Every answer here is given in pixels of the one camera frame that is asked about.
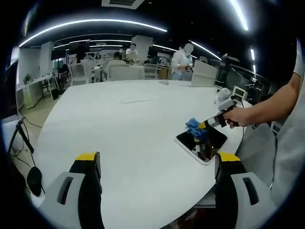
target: floor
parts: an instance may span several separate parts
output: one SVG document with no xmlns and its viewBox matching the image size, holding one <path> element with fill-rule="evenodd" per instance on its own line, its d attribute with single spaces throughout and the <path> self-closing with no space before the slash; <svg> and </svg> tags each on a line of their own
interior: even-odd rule
<svg viewBox="0 0 305 229">
<path fill-rule="evenodd" d="M 20 110 L 21 113 L 26 117 L 24 123 L 28 129 L 30 143 L 34 149 L 41 128 L 31 125 L 29 122 L 42 127 L 58 100 L 59 99 L 53 101 L 50 97 L 42 98 L 35 107 L 27 109 L 25 106 L 23 106 Z M 33 167 L 34 164 L 31 158 L 31 153 L 27 146 L 23 144 L 22 137 L 19 134 L 16 135 L 15 141 L 13 142 L 13 150 L 16 152 L 16 154 L 18 154 L 18 158 L 13 157 L 13 162 L 26 179 L 30 168 Z"/>
</svg>

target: black ceiling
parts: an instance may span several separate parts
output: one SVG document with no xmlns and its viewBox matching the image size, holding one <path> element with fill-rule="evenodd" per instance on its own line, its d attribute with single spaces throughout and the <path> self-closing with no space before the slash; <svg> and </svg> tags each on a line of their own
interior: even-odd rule
<svg viewBox="0 0 305 229">
<path fill-rule="evenodd" d="M 280 5 L 278 0 L 236 1 L 245 15 L 249 31 L 243 29 L 229 0 L 145 0 L 136 10 L 102 7 L 101 0 L 45 0 L 30 12 L 27 37 L 50 26 L 93 18 L 137 21 L 165 28 L 168 32 L 125 23 L 89 22 L 52 30 L 33 39 L 25 47 L 96 33 L 151 36 L 155 44 L 173 49 L 178 49 L 181 41 L 189 39 L 219 56 L 229 53 L 230 56 L 238 58 L 243 67 L 250 70 L 253 64 L 250 47 L 253 47 L 257 73 L 271 80 L 288 80 L 295 62 L 294 25 L 289 21 L 291 18 L 287 14 L 292 11 L 289 8 L 291 5 Z M 83 39 L 130 40 L 131 36 L 76 37 L 57 44 Z M 195 48 L 192 54 L 211 57 L 198 48 Z"/>
</svg>

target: round white table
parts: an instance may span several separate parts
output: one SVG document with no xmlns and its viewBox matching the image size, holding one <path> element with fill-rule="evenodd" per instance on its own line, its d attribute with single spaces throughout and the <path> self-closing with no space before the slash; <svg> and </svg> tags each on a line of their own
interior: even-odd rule
<svg viewBox="0 0 305 229">
<path fill-rule="evenodd" d="M 214 88 L 190 82 L 116 81 L 70 87 L 47 118 L 34 158 L 45 189 L 82 153 L 101 154 L 105 228 L 159 229 L 215 184 L 214 161 L 201 165 L 174 138 L 192 117 L 218 110 Z M 218 128 L 235 153 L 242 128 Z"/>
</svg>

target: white shirt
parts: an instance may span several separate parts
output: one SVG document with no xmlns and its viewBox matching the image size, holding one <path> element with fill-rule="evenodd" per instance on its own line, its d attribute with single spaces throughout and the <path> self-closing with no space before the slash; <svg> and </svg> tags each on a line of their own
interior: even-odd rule
<svg viewBox="0 0 305 229">
<path fill-rule="evenodd" d="M 179 75 L 182 75 L 182 72 L 184 69 L 178 69 L 180 65 L 193 65 L 193 59 L 191 55 L 188 55 L 185 53 L 184 49 L 180 49 L 177 52 L 173 54 L 173 59 L 172 59 L 172 74 L 174 72 L 178 73 Z"/>
<path fill-rule="evenodd" d="M 116 65 L 122 65 L 122 64 L 126 64 L 125 61 L 121 61 L 121 60 L 112 60 L 112 61 L 109 61 L 106 68 L 105 68 L 105 72 L 107 73 L 107 75 L 109 75 L 109 71 L 110 71 L 110 68 L 112 66 L 116 66 Z"/>
<path fill-rule="evenodd" d="M 136 49 L 135 50 L 132 50 L 132 49 L 126 50 L 126 55 L 131 54 L 131 53 L 135 53 L 136 55 L 138 55 L 138 51 Z"/>
</svg>

